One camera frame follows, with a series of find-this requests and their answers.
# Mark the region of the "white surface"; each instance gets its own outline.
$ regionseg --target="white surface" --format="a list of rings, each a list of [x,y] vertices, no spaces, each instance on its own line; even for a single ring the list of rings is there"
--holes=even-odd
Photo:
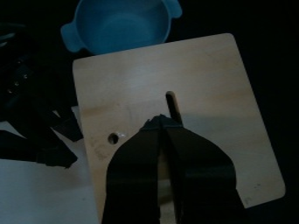
[[[0,130],[17,134],[6,122]],[[69,169],[0,159],[1,224],[98,223],[82,140],[58,137],[78,157]]]

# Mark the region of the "wooden cutting board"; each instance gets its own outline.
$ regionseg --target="wooden cutting board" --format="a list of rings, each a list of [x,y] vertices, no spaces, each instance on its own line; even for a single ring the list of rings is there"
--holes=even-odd
[[[232,35],[77,59],[73,76],[100,219],[109,159],[146,119],[169,116],[168,91],[184,128],[209,139],[233,161],[244,206],[283,197],[284,181]],[[108,141],[112,133],[116,144]],[[158,184],[161,223],[173,223],[165,177]]]

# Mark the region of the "blue bowl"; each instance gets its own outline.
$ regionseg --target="blue bowl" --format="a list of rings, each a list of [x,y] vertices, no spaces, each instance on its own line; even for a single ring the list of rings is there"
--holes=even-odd
[[[60,28],[72,53],[112,53],[161,44],[172,18],[182,10],[177,0],[81,0],[69,24]]]

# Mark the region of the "bowl handle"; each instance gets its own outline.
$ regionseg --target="bowl handle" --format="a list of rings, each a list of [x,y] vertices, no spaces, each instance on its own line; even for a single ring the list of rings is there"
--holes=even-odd
[[[60,35],[66,49],[72,53],[76,53],[84,47],[84,45],[80,40],[80,35],[74,26],[74,22],[65,24],[60,28]]]
[[[162,0],[170,18],[178,18],[182,14],[182,8],[177,0]]]

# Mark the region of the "dark background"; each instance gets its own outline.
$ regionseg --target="dark background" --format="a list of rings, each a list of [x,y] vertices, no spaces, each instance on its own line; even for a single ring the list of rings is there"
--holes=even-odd
[[[77,105],[72,61],[89,54],[66,51],[60,28],[72,20],[77,2],[0,0],[0,22],[28,26],[41,45],[36,59],[58,71],[72,106]],[[166,42],[233,34],[285,183],[285,196],[247,213],[253,223],[299,223],[299,7],[295,1],[260,2],[180,0],[182,14],[172,21]]]

